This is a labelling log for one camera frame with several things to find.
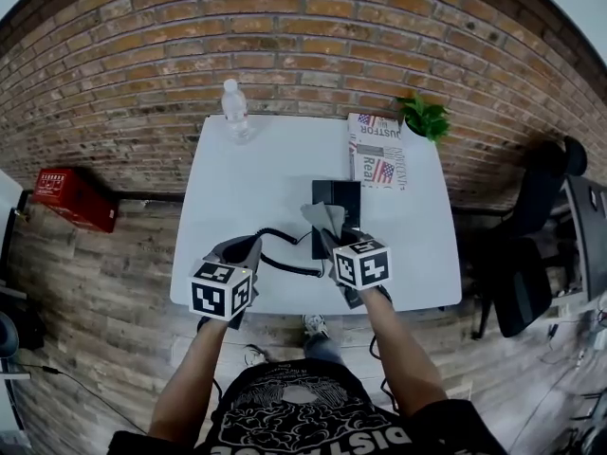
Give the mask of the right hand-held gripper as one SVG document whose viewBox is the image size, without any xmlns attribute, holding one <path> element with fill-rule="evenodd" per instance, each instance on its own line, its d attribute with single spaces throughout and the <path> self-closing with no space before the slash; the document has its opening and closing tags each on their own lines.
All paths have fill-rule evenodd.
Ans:
<svg viewBox="0 0 607 455">
<path fill-rule="evenodd" d="M 358 229 L 344 227 L 340 239 L 329 229 L 320 232 L 322 246 L 331 263 L 331 278 L 338 286 L 347 306 L 356 309 L 363 304 L 360 293 L 376 289 L 392 301 L 385 288 L 392 275 L 391 249 Z"/>
</svg>

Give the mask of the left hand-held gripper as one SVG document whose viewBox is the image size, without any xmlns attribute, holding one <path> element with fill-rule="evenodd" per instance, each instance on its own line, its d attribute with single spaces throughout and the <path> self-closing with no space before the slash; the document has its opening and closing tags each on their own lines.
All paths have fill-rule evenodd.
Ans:
<svg viewBox="0 0 607 455">
<path fill-rule="evenodd" d="M 262 247 L 259 236 L 239 236 L 217 244 L 197 260 L 189 276 L 189 310 L 239 329 L 246 310 L 259 296 L 255 283 Z"/>
</svg>

